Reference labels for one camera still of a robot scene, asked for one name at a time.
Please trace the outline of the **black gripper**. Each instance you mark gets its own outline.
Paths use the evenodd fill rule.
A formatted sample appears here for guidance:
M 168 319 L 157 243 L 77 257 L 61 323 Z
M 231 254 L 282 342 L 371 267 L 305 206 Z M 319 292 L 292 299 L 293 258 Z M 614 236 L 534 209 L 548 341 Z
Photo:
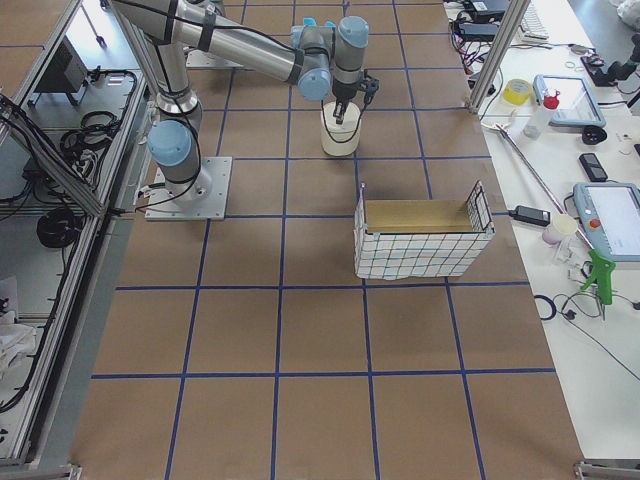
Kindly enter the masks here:
M 370 104 L 375 98 L 379 86 L 379 80 L 367 72 L 359 72 L 358 78 L 352 83 L 344 83 L 334 77 L 332 82 L 332 93 L 336 99 L 332 113 L 334 121 L 336 123 L 344 122 L 348 103 L 353 100 L 358 92 L 363 92 L 364 103 Z

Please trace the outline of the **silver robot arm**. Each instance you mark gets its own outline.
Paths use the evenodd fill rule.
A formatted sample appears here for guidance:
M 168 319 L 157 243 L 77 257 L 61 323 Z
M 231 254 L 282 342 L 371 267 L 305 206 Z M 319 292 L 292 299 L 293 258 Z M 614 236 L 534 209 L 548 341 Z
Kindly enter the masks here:
M 285 44 L 230 20 L 220 1 L 115 1 L 112 6 L 142 38 L 137 56 L 147 63 L 157 89 L 159 115 L 148 150 L 169 199 L 180 203 L 206 194 L 211 183 L 198 139 L 202 105 L 189 68 L 257 71 L 297 86 L 311 102 L 332 95 L 338 124 L 357 93 L 369 104 L 379 88 L 363 67 L 369 26 L 358 16 L 324 25 L 307 18 L 292 27 Z

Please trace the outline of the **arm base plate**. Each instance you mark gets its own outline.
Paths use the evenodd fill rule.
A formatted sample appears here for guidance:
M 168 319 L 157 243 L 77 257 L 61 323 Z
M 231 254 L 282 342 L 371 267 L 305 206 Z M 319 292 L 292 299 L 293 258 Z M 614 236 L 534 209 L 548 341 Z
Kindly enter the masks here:
M 195 184 L 166 183 L 156 168 L 155 183 L 164 186 L 150 192 L 153 206 L 145 209 L 148 221 L 195 221 L 225 218 L 232 171 L 231 157 L 204 157 Z
M 186 49 L 186 66 L 192 70 L 223 70 L 223 69 L 240 69 L 246 70 L 246 67 L 224 59 L 220 56 L 209 52 L 203 52 L 196 49 Z

